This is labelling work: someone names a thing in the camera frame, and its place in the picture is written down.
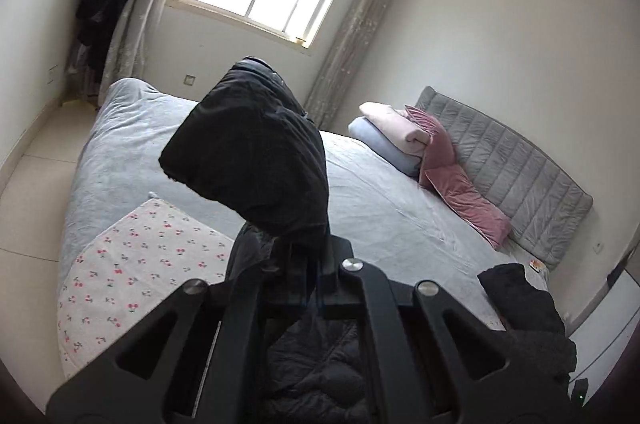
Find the baseboard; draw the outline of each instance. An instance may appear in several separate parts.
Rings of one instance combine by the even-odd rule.
[[[0,195],[2,195],[4,188],[9,183],[9,179],[15,171],[18,162],[20,162],[22,155],[24,155],[24,152],[29,148],[29,145],[33,142],[38,132],[60,105],[62,105],[62,99],[60,97],[50,100],[47,105],[42,108],[31,125],[20,135],[13,149],[0,166]]]

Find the folded pink blanket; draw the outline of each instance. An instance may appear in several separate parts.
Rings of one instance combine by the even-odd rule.
[[[401,152],[419,157],[430,143],[431,136],[388,104],[365,102],[361,113]]]

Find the cherry print blanket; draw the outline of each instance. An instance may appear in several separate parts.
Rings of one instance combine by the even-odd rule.
[[[66,377],[97,357],[182,283],[221,282],[233,240],[153,198],[97,236],[58,299]]]

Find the mattress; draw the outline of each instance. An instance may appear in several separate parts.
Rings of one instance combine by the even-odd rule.
[[[58,287],[92,239],[149,199],[150,193],[234,238],[243,220],[168,179],[158,165],[166,142],[196,103],[162,94],[137,79],[111,86],[78,161],[65,217]],[[389,278],[434,280],[493,329],[502,325],[477,274],[501,263],[525,264],[527,279],[546,290],[532,255],[508,239],[495,251],[443,201],[363,143],[322,133],[330,185],[332,233]]]

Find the tiled floor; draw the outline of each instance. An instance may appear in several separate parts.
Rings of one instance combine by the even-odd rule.
[[[78,101],[57,109],[0,197],[0,357],[40,409],[63,382],[56,336],[60,239],[94,120],[94,108]]]

